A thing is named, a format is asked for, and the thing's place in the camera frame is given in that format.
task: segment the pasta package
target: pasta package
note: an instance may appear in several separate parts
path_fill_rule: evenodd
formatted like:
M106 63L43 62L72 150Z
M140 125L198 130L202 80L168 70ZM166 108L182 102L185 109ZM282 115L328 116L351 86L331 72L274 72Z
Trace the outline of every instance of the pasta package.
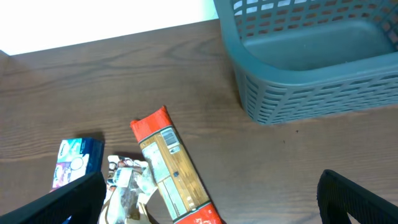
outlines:
M131 129L174 223L221 223L163 106Z

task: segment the blue box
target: blue box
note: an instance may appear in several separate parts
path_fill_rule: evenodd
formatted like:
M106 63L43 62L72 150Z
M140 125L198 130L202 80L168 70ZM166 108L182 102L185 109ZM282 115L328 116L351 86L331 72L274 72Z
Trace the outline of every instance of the blue box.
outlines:
M93 138L62 140L55 165L52 190L90 172L101 171L104 143Z

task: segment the gray plastic basket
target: gray plastic basket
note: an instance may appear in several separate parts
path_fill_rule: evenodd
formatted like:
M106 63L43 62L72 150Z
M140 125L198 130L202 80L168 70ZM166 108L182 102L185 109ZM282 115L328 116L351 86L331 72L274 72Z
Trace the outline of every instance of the gray plastic basket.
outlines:
M215 0L243 108L276 124L398 102L398 0Z

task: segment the wooden table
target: wooden table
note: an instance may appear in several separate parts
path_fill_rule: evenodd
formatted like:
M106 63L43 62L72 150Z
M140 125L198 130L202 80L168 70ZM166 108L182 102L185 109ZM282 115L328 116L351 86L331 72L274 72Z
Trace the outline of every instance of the wooden table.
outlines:
M320 223L333 169L398 204L398 108L260 126L239 105L219 21L9 58L0 79L0 214L49 190L62 139L103 136L140 153L129 127L167 105L227 223ZM148 204L170 223L159 193Z

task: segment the crumpled wrapper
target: crumpled wrapper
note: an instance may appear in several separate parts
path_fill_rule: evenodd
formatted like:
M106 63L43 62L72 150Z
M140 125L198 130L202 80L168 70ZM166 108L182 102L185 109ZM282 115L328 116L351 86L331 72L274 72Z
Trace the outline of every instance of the crumpled wrapper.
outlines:
M148 224L145 205L157 186L145 161L108 156L106 197L99 224Z

